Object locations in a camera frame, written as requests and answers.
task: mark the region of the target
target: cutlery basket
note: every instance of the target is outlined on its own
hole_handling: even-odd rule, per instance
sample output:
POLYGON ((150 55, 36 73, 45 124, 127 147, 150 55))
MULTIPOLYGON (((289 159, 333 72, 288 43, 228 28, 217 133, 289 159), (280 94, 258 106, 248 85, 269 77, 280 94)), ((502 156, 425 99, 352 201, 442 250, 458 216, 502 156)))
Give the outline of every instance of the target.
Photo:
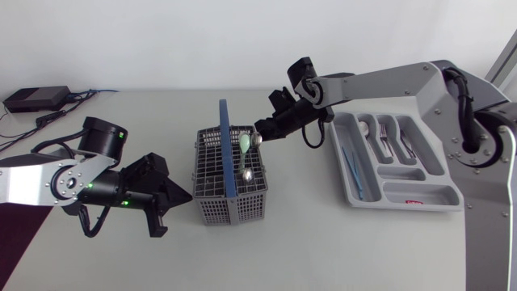
POLYGON ((259 148, 250 147, 245 157, 245 167, 252 169, 254 179, 246 183, 239 171, 241 150, 239 133, 252 134, 253 126, 229 126, 229 144, 233 166, 235 193, 229 195, 223 170, 221 128, 202 129, 195 143, 194 200, 198 204, 207 226, 237 225, 264 217, 267 182, 259 148))

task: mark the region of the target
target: gray cutlery tray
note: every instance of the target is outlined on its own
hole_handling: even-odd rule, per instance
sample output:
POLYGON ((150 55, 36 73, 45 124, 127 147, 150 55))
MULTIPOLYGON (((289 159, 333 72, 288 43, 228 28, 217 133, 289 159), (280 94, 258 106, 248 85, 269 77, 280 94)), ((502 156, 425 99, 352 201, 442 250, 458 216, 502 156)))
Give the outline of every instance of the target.
POLYGON ((410 116, 336 112, 330 124, 330 136, 351 206, 426 211, 463 209, 463 196, 452 182, 447 167, 410 116), (360 121, 368 124, 368 137, 361 133, 360 121), (393 156, 380 139, 380 124, 385 124, 393 156), (401 130, 417 158, 411 157, 402 143, 401 130), (362 200, 342 147, 349 158, 352 153, 355 156, 362 200))

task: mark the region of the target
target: red label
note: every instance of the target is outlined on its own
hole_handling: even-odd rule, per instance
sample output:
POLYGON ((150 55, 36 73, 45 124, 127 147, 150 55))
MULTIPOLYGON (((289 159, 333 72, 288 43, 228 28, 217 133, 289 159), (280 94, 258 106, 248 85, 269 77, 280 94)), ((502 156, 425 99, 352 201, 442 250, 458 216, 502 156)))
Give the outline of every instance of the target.
POLYGON ((416 200, 406 200, 406 204, 423 204, 423 202, 416 200))

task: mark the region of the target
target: spoon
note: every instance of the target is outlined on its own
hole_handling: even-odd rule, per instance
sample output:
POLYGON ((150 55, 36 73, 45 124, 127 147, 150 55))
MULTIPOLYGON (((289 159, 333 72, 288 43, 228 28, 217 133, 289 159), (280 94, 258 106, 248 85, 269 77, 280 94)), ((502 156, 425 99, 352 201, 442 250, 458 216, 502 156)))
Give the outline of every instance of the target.
POLYGON ((245 183, 250 183, 253 180, 253 171, 250 168, 244 169, 242 172, 242 179, 245 183))
POLYGON ((258 148, 262 143, 262 135, 259 132, 253 132, 251 134, 251 146, 258 148))
POLYGON ((373 151, 372 146, 370 145, 370 141, 368 141, 368 136, 370 135, 370 127, 368 127, 368 124, 365 121, 360 121, 359 130, 364 135, 364 138, 366 138, 366 143, 368 144, 368 147, 370 148, 370 150, 373 151))
POLYGON ((246 158, 246 153, 250 149, 250 135, 248 133, 242 132, 239 134, 239 148, 241 149, 241 165, 239 167, 239 171, 244 171, 244 159, 246 158))

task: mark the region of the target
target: white table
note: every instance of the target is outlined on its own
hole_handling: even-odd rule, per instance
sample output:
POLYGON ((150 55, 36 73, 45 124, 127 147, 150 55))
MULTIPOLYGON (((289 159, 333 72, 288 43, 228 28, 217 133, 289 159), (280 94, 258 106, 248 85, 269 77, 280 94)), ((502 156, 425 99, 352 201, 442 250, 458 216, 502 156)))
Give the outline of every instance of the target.
MULTIPOLYGON (((119 168, 154 152, 166 159, 170 178, 192 192, 195 135, 219 124, 218 99, 228 100, 230 124, 253 124, 273 113, 270 93, 103 93, 0 158, 75 133, 86 116, 95 116, 129 131, 119 168)), ((417 112, 412 98, 352 101, 334 110, 417 112)), ((7 116, 0 129, 21 133, 43 114, 7 116)), ((319 138, 315 124, 308 135, 313 143, 319 138)), ((55 208, 5 290, 465 288, 462 212, 354 209, 345 201, 330 142, 312 150, 300 132, 264 142, 261 152, 269 186, 265 219, 208 227, 191 202, 167 213, 163 238, 150 238, 143 211, 112 209, 99 235, 86 238, 76 217, 55 208)), ((95 219, 100 208, 90 211, 95 219)))

